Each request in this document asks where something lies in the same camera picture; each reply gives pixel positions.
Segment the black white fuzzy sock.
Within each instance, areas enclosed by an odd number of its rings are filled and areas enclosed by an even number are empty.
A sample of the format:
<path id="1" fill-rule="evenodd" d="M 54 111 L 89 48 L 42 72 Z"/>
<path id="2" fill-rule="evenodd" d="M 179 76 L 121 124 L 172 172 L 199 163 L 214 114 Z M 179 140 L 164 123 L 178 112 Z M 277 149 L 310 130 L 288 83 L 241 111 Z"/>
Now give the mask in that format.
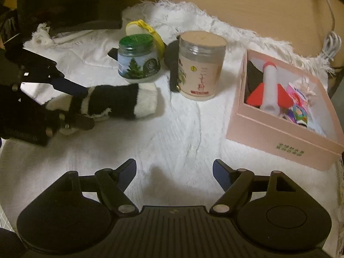
<path id="1" fill-rule="evenodd" d="M 88 87 L 86 95 L 63 94 L 47 101 L 49 111 L 69 112 L 92 118 L 94 122 L 108 118 L 138 119 L 154 114 L 158 90 L 154 83 L 135 83 L 126 86 L 98 85 Z M 60 132 L 70 135 L 80 129 Z"/>

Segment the red white rocket plush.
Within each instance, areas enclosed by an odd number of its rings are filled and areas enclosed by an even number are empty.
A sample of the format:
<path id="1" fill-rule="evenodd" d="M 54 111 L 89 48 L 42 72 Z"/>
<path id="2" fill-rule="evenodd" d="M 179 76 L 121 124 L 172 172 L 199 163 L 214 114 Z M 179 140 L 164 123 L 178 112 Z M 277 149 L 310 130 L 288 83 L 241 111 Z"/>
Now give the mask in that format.
<path id="1" fill-rule="evenodd" d="M 259 107 L 267 114 L 279 116 L 281 109 L 288 109 L 293 100 L 283 86 L 278 83 L 278 69 L 273 62 L 266 62 L 262 67 L 263 81 L 246 99 L 246 104 Z"/>

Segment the pink tissue packet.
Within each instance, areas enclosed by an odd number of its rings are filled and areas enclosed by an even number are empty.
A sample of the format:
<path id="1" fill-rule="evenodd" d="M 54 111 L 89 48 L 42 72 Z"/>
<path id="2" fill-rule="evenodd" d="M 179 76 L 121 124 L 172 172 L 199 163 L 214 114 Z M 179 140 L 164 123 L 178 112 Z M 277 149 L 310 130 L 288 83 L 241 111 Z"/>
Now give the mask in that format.
<path id="1" fill-rule="evenodd" d="M 284 110 L 284 119 L 297 125 L 307 127 L 309 116 L 309 103 L 315 93 L 309 87 L 302 84 L 289 83 L 286 89 L 287 94 L 293 101 L 292 106 Z"/>

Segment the blue tissue packet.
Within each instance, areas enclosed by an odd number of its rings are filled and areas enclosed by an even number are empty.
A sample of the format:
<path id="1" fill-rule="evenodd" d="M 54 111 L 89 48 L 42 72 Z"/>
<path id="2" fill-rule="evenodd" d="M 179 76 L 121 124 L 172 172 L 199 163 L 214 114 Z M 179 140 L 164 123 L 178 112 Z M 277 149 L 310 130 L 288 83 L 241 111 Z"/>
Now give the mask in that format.
<path id="1" fill-rule="evenodd" d="M 323 136 L 323 137 L 326 136 L 326 134 L 323 131 L 322 127 L 313 120 L 312 113 L 310 113 L 310 112 L 307 115 L 307 129 L 317 133 L 320 136 Z"/>

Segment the pink open gift box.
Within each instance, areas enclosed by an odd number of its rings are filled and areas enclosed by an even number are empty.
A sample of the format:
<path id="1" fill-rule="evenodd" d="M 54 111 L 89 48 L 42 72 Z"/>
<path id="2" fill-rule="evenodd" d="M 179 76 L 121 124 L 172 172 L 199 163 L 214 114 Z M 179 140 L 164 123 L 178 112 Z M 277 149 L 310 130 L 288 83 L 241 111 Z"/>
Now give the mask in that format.
<path id="1" fill-rule="evenodd" d="M 248 61 L 259 70 L 262 70 L 264 63 L 273 62 L 278 69 L 278 82 L 283 87 L 303 76 L 308 77 L 310 89 L 316 95 L 310 113 L 326 136 L 320 136 L 306 127 L 246 104 L 244 94 Z M 226 137 L 320 171 L 329 169 L 343 153 L 341 124 L 320 80 L 288 63 L 250 49 L 246 51 L 241 62 Z"/>

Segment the white fringed cloth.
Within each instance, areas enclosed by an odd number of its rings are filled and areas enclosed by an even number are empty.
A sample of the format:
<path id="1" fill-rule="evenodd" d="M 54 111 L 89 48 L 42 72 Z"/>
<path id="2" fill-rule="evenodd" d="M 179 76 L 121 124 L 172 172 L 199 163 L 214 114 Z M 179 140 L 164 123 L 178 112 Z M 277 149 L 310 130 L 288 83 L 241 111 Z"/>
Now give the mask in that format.
<path id="1" fill-rule="evenodd" d="M 343 209 L 338 199 L 342 171 L 334 164 L 318 171 L 226 139 L 242 57 L 247 49 L 270 55 L 313 74 L 328 84 L 328 61 L 305 58 L 285 41 L 260 37 L 209 16 L 192 3 L 168 0 L 143 2 L 123 11 L 123 21 L 142 19 L 166 43 L 189 30 L 203 30 L 228 41 L 217 94 L 207 101 L 192 101 L 170 91 L 170 76 L 161 70 L 156 86 L 157 111 L 144 119 L 108 119 L 90 131 L 56 134 L 46 147 L 15 139 L 1 148 L 1 207 L 8 227 L 16 229 L 19 213 L 66 171 L 89 175 L 117 167 L 129 158 L 138 173 L 126 191 L 137 205 L 213 205 L 222 191 L 212 176 L 219 158 L 235 168 L 257 174 L 277 169 L 306 190 L 331 215 L 332 230 L 324 249 L 338 257 L 343 233 Z"/>

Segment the green lid glass jar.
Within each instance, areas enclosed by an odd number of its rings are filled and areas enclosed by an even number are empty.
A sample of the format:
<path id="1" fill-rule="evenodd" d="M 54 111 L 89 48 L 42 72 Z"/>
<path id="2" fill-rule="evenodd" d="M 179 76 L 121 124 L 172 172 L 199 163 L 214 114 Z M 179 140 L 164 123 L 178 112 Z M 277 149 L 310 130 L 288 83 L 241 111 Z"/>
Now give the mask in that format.
<path id="1" fill-rule="evenodd" d="M 150 34 L 134 34 L 119 41 L 118 74 L 128 82 L 151 79 L 160 71 L 159 53 Z"/>

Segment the small black plush toy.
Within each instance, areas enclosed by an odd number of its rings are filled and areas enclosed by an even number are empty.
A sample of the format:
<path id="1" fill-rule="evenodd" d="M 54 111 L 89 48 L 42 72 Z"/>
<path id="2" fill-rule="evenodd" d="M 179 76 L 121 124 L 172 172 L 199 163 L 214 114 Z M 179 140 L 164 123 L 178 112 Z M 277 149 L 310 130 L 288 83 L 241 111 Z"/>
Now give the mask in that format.
<path id="1" fill-rule="evenodd" d="M 166 46 L 164 52 L 164 63 L 170 71 L 170 91 L 178 93 L 178 57 L 179 57 L 179 37 Z"/>

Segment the tall herbal powder jar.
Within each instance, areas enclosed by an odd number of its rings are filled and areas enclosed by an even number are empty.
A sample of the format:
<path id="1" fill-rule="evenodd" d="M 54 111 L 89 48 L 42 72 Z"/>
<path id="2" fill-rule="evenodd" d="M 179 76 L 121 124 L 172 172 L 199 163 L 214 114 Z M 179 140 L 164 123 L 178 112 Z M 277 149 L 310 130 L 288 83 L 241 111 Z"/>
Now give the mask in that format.
<path id="1" fill-rule="evenodd" d="M 226 47 L 225 38 L 207 31 L 179 36 L 177 89 L 184 97 L 206 101 L 215 96 Z"/>

